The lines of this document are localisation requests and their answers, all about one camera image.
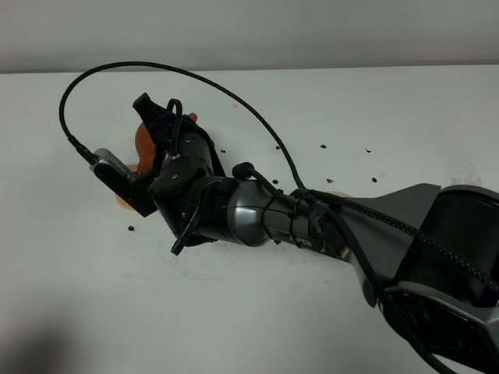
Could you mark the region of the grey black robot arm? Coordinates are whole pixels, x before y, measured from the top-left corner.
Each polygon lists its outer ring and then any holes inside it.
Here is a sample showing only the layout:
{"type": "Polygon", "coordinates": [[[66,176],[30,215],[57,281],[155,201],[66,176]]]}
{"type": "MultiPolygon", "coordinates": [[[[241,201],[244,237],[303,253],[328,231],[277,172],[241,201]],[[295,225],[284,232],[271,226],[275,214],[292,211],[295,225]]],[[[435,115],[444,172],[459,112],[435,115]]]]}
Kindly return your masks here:
{"type": "Polygon", "coordinates": [[[498,195],[419,184],[376,198],[284,194],[249,163],[226,176],[209,136],[147,95],[133,105],[154,143],[148,191],[176,238],[286,242],[350,263],[366,302],[432,366],[498,370],[498,195]]]}

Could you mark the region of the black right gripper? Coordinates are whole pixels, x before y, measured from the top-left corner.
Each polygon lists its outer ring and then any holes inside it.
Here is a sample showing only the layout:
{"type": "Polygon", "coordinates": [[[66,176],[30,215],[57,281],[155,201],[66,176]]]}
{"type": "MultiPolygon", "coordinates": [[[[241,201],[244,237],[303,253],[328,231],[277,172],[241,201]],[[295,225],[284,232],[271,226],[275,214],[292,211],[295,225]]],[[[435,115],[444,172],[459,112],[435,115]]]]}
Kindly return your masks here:
{"type": "MultiPolygon", "coordinates": [[[[171,149],[173,106],[173,99],[163,107],[147,93],[133,102],[133,109],[154,145],[162,146],[165,153],[171,149]]],[[[226,206],[238,182],[225,175],[211,138],[188,116],[182,118],[177,151],[179,156],[167,160],[149,186],[153,201],[172,234],[179,238],[196,214],[198,221],[187,245],[217,240],[234,242],[226,206]]]]}

